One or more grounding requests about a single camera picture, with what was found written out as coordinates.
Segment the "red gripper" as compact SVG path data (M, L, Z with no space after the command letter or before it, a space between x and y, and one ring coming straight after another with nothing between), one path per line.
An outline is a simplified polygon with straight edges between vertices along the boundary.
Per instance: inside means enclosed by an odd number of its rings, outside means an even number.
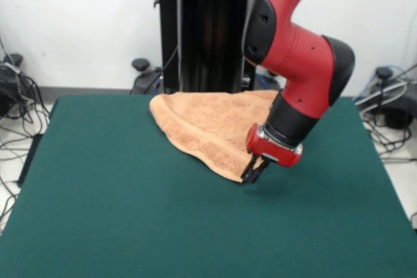
M285 146L269 136L262 125L253 124L247 134L246 150L252 154L252 157L244 169L241 179L242 183L254 184L268 167L269 161L283 167L296 165L302 156L303 145L300 143L295 148ZM261 160L261 163L256 167L255 164L258 160Z

